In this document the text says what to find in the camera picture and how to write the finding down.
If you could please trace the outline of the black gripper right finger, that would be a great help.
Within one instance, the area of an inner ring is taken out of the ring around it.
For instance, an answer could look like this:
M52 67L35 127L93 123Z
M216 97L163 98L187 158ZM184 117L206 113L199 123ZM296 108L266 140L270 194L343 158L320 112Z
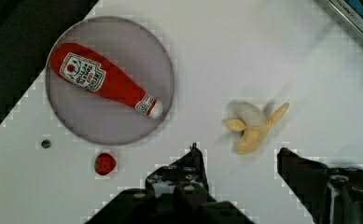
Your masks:
M314 224L363 224L363 169L331 168L283 147L277 153L277 172Z

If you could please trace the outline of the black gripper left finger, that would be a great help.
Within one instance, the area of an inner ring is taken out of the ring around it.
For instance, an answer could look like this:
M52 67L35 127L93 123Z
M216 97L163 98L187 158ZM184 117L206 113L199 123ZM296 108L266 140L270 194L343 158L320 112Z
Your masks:
M209 193L196 144L150 174L142 189L125 189L85 224L255 224L232 203Z

